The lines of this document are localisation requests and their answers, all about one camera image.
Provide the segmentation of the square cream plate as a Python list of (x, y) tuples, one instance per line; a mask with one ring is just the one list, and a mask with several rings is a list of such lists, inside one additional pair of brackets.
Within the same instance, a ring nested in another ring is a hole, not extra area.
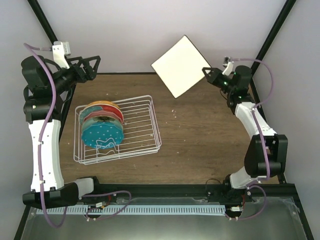
[(178, 98), (205, 77), (211, 65), (186, 36), (160, 56), (151, 67), (174, 98)]

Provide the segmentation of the red and teal plate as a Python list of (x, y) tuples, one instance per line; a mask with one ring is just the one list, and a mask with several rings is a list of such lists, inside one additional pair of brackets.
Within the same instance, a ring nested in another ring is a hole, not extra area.
[(81, 113), (79, 114), (79, 117), (78, 117), (79, 123), (82, 124), (83, 121), (84, 121), (84, 118), (86, 116), (88, 116), (90, 113), (93, 113), (93, 112), (96, 112), (96, 111), (108, 111), (108, 112), (115, 113), (116, 115), (121, 117), (123, 119), (123, 122), (124, 122), (124, 115), (121, 112), (120, 108), (115, 107), (113, 105), (109, 105), (109, 104), (97, 104), (97, 105), (86, 106), (81, 111)]

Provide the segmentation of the pink polka dot plate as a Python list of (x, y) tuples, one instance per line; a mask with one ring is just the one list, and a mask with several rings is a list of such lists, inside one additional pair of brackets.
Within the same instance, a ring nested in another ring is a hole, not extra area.
[(92, 113), (90, 113), (89, 115), (87, 115), (83, 121), (85, 122), (86, 120), (93, 118), (93, 117), (112, 117), (114, 119), (117, 119), (118, 121), (120, 121), (121, 123), (123, 122), (123, 119), (121, 117), (119, 117), (118, 115), (116, 115), (113, 112), (110, 111), (94, 111)]

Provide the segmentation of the mint green flower plate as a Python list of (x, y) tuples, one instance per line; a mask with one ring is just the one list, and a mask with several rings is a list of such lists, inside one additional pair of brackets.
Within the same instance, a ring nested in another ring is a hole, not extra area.
[(114, 118), (112, 116), (94, 116), (94, 117), (90, 117), (87, 120), (84, 120), (82, 125), (89, 124), (89, 123), (97, 123), (97, 122), (110, 122), (110, 123), (116, 123), (116, 124), (122, 125), (122, 123), (118, 119), (116, 119), (116, 118)]

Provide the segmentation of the teal polka dot plate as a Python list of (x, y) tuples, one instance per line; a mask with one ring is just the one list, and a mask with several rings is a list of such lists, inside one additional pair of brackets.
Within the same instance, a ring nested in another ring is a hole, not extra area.
[(96, 149), (109, 149), (120, 145), (124, 139), (121, 126), (112, 122), (95, 122), (85, 128), (81, 134), (82, 142)]

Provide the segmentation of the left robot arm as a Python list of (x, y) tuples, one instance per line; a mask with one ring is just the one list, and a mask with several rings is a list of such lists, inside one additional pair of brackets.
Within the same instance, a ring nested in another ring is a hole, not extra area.
[(27, 82), (23, 95), (23, 112), (32, 138), (33, 176), (30, 191), (23, 194), (26, 206), (36, 209), (69, 207), (85, 195), (97, 202), (102, 189), (95, 177), (83, 177), (65, 183), (60, 166), (59, 140), (70, 105), (61, 94), (75, 89), (76, 84), (92, 81), (97, 76), (100, 56), (66, 59), (66, 67), (41, 55), (21, 62)]

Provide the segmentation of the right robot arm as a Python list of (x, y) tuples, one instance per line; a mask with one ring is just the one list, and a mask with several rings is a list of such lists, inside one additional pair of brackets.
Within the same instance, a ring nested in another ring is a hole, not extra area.
[(258, 105), (249, 93), (252, 79), (249, 67), (237, 66), (232, 77), (218, 68), (204, 67), (202, 72), (208, 83), (226, 94), (227, 106), (243, 124), (250, 138), (244, 166), (228, 175), (223, 182), (223, 198), (232, 202), (240, 196), (240, 190), (284, 173), (288, 138), (270, 127), (258, 111)]

